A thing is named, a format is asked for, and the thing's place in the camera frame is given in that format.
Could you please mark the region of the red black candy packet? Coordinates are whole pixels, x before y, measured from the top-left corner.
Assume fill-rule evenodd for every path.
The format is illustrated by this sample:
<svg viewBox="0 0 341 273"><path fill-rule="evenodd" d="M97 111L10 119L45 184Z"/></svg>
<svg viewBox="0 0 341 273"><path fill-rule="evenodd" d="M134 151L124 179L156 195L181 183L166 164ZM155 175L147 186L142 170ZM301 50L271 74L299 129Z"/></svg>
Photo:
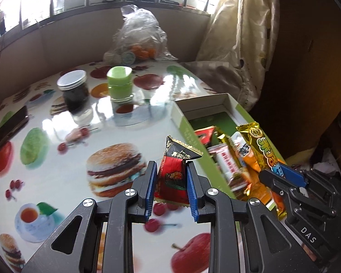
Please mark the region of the red black candy packet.
<svg viewBox="0 0 341 273"><path fill-rule="evenodd" d="M174 205L189 205L186 162L201 158L202 155L195 147L167 136L156 181L155 199Z"/></svg>

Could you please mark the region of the long yellow snack bar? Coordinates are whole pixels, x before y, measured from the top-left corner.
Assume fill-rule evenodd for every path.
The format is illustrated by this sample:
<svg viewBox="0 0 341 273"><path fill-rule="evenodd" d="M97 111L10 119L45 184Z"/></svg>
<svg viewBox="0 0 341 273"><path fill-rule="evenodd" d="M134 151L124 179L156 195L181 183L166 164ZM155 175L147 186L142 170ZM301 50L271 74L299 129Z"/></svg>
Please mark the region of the long yellow snack bar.
<svg viewBox="0 0 341 273"><path fill-rule="evenodd" d="M258 122L239 125L236 130L251 147L261 170L271 170L272 173L285 178L279 160ZM286 216L286 210L283 213L277 213L277 216L279 220L283 219Z"/></svg>

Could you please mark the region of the pink white snack packet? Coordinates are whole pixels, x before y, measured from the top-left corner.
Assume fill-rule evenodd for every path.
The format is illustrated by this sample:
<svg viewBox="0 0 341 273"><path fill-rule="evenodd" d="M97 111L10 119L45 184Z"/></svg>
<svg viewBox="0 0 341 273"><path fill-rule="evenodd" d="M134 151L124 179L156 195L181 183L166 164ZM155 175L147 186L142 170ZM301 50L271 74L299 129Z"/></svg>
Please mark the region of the pink white snack packet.
<svg viewBox="0 0 341 273"><path fill-rule="evenodd" d="M247 173L239 167L232 157L227 144L214 145L208 152L219 165L227 185L235 196L242 197L249 185Z"/></svg>

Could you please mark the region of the white grey snack pouch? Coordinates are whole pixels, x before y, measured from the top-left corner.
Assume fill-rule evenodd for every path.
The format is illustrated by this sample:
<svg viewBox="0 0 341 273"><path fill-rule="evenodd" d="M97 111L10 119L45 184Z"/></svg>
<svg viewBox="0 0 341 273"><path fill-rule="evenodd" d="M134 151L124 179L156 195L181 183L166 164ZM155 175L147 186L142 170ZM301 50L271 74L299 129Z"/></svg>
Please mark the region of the white grey snack pouch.
<svg viewBox="0 0 341 273"><path fill-rule="evenodd" d="M243 136L238 131L231 135L229 141L239 162L241 163L241 166L246 167L247 161L251 158L252 154L250 146L246 143Z"/></svg>

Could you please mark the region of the green white shallow box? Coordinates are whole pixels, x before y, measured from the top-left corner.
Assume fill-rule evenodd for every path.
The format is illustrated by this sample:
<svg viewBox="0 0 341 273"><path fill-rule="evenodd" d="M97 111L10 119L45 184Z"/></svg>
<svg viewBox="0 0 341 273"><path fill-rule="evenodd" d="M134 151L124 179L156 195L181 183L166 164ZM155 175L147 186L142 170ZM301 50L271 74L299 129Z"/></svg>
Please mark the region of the green white shallow box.
<svg viewBox="0 0 341 273"><path fill-rule="evenodd" d="M203 153L203 156L199 159L199 164L212 187L238 200L246 201L252 198L248 196L248 187L251 187L251 177L247 166L241 166L229 141L231 135L237 132L237 126L254 121L241 105L237 104L235 99L229 94L193 97L175 101L171 117L183 135L185 142ZM242 197L235 196L230 190L219 165L208 152L209 147L219 144L228 145L229 151L237 165L242 167L247 173L249 185ZM281 163L279 154L274 150L271 142L270 144L279 163ZM274 203L270 204L268 208L276 211Z"/></svg>

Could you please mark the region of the green lidded glass jar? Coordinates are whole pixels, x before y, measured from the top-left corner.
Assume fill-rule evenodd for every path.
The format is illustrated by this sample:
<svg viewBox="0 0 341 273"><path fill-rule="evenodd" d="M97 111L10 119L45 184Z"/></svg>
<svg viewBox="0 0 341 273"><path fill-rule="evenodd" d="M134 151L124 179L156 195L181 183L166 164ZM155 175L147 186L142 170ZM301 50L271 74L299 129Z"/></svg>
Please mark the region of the green lidded glass jar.
<svg viewBox="0 0 341 273"><path fill-rule="evenodd" d="M126 102L133 97L132 68L112 67L107 72L108 94L113 102Z"/></svg>

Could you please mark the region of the dark jar white lid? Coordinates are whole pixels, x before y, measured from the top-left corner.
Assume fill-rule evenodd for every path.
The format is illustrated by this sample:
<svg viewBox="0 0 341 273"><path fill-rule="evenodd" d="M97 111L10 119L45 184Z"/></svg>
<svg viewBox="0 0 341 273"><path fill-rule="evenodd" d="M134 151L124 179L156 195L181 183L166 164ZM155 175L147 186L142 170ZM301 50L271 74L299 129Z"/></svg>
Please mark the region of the dark jar white lid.
<svg viewBox="0 0 341 273"><path fill-rule="evenodd" d="M73 70L64 74L58 79L57 86L71 114L83 111L89 99L86 71Z"/></svg>

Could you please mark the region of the beige patterned curtain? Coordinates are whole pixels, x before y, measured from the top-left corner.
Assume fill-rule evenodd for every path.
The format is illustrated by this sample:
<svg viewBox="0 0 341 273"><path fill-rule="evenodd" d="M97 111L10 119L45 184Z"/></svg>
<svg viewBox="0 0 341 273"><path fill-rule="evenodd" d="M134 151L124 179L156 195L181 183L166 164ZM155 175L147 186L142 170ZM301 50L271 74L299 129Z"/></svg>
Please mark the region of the beige patterned curtain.
<svg viewBox="0 0 341 273"><path fill-rule="evenodd" d="M261 96L280 26L280 0L219 0L194 62L183 66L245 110Z"/></svg>

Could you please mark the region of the black smartphone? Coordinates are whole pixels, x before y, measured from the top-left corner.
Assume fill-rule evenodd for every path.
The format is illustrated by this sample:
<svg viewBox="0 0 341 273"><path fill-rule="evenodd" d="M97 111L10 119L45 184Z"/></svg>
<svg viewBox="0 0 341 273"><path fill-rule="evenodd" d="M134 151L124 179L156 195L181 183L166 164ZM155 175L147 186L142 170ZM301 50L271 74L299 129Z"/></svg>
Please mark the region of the black smartphone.
<svg viewBox="0 0 341 273"><path fill-rule="evenodd" d="M23 106L0 127L0 149L29 121L27 106Z"/></svg>

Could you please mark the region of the clear plastic bag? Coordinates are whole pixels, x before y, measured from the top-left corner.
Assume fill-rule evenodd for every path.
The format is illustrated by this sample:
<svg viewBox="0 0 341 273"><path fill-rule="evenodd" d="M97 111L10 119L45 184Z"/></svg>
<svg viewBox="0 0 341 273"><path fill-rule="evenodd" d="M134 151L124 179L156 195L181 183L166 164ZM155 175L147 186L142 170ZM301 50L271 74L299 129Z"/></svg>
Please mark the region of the clear plastic bag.
<svg viewBox="0 0 341 273"><path fill-rule="evenodd" d="M152 12L130 4L120 8L124 23L113 36L113 44L103 61L130 66L147 60L177 60L167 48L167 34Z"/></svg>

